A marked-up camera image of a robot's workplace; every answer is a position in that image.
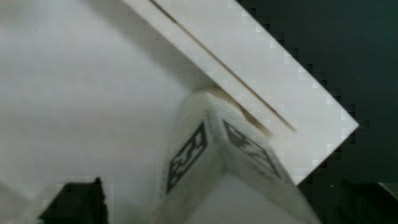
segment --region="white cardboard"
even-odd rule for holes
[[[342,105],[235,1],[125,1],[272,133],[299,183],[358,128]]]

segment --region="printed pattern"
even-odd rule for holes
[[[169,175],[168,175],[168,189],[166,193],[169,194],[176,184],[184,178],[184,175],[189,172],[189,169],[198,161],[198,158],[203,154],[203,151],[208,147],[207,139],[207,129],[205,123],[201,123],[196,133],[189,139],[189,142],[184,145],[182,150],[171,160],[169,164]]]
[[[262,166],[271,170],[271,172],[281,178],[281,174],[280,174],[276,165],[272,163],[272,159],[271,159],[265,149],[256,144],[253,139],[244,135],[244,133],[239,131],[239,129],[233,127],[233,125],[226,122],[226,120],[224,120],[224,126],[226,126],[226,131],[228,131],[228,138],[230,138],[233,145],[237,146],[237,148],[251,156],[255,161],[262,164]]]

